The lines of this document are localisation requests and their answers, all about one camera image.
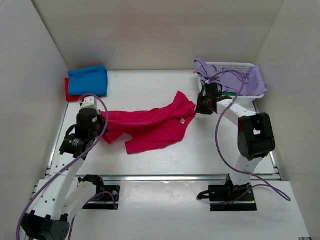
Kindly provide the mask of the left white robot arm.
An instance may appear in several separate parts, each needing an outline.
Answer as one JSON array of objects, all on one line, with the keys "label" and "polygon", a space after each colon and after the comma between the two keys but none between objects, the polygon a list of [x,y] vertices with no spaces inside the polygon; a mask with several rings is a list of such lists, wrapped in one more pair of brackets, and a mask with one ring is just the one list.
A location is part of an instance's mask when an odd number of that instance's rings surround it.
[{"label": "left white robot arm", "polygon": [[23,210],[17,229],[33,240],[64,240],[76,214],[90,198],[99,199],[105,187],[97,175],[80,178],[80,186],[70,187],[89,151],[108,132],[108,111],[95,106],[81,107],[76,123],[66,131],[59,149],[56,171]]}]

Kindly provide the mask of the magenta t shirt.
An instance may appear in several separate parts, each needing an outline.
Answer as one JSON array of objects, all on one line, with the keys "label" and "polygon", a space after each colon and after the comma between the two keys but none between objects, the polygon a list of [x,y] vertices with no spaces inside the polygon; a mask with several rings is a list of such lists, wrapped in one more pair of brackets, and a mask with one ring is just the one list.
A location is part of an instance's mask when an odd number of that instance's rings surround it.
[{"label": "magenta t shirt", "polygon": [[123,134],[130,135],[132,139],[125,143],[129,155],[166,148],[183,140],[196,116],[195,108],[195,103],[178,91],[173,102],[162,108],[103,111],[103,117],[109,117],[109,131],[103,139],[112,144]]}]

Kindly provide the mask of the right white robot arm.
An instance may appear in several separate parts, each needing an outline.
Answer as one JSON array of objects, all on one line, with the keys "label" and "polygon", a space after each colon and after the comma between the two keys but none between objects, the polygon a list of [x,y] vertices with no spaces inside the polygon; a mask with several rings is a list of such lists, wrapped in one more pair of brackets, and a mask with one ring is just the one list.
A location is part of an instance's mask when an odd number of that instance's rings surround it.
[{"label": "right white robot arm", "polygon": [[239,150],[239,158],[235,166],[230,167],[225,183],[199,193],[197,199],[211,198],[223,204],[243,199],[252,191],[250,178],[256,167],[276,147],[270,116],[248,110],[235,99],[224,96],[219,83],[206,83],[202,87],[195,111],[202,115],[217,114],[220,119],[232,122],[237,127]]}]

